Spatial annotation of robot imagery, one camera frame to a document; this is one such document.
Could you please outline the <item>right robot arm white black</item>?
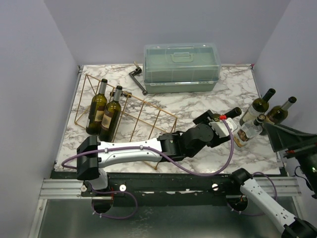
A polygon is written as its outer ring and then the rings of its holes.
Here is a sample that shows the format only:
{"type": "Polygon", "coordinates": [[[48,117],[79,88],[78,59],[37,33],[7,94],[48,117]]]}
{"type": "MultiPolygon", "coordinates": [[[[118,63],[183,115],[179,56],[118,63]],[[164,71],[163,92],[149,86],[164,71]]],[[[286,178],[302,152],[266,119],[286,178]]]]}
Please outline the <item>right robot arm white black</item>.
{"type": "MultiPolygon", "coordinates": [[[[313,192],[317,190],[317,136],[284,125],[265,123],[264,128],[272,149],[283,158],[295,158],[308,180],[313,192]]],[[[317,229],[303,218],[297,217],[277,202],[277,194],[295,197],[299,195],[293,178],[270,178],[270,193],[261,178],[253,177],[245,169],[231,173],[228,189],[233,194],[242,193],[248,201],[256,204],[273,222],[283,238],[315,238],[317,229]]]]}

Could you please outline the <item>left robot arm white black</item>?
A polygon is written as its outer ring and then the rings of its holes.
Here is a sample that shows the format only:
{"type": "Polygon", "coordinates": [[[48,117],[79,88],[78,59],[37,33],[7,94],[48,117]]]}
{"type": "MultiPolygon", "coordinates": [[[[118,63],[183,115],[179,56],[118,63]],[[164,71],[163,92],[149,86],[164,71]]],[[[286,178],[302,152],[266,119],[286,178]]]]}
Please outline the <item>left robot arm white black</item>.
{"type": "Polygon", "coordinates": [[[109,177],[105,167],[130,162],[178,162],[193,158],[204,147],[214,148],[232,141],[237,129],[233,119],[242,113],[236,107],[223,115],[210,110],[193,120],[194,127],[185,132],[164,133],[144,141],[113,143],[99,142],[96,136],[87,137],[77,148],[76,175],[88,181],[99,196],[109,192],[109,177]]]}

